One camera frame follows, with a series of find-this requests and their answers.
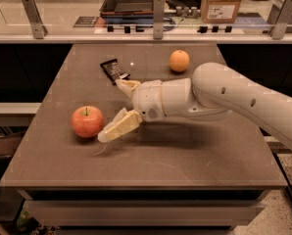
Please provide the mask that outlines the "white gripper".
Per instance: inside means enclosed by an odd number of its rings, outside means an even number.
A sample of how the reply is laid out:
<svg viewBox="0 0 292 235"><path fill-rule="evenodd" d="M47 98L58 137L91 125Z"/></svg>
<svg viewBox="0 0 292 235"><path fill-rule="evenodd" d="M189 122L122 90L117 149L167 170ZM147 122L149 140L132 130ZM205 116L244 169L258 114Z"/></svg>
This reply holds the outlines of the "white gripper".
<svg viewBox="0 0 292 235"><path fill-rule="evenodd" d="M117 79L116 86L128 98L132 97L133 109L121 109L114 119L99 133L97 139L107 143L136 129L140 123L163 120L162 82L153 80L141 83L137 80Z"/></svg>

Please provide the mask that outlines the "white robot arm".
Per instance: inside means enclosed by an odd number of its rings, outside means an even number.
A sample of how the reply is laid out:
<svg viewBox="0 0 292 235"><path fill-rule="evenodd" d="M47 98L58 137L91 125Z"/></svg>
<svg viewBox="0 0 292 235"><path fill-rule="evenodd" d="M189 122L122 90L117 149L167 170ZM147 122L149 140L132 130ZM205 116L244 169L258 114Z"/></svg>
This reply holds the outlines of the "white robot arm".
<svg viewBox="0 0 292 235"><path fill-rule="evenodd" d="M292 150L292 97L268 89L219 63L199 66L190 78L171 81L118 79L133 109L122 109L98 134L107 143L143 121L170 117L213 118L234 111Z"/></svg>

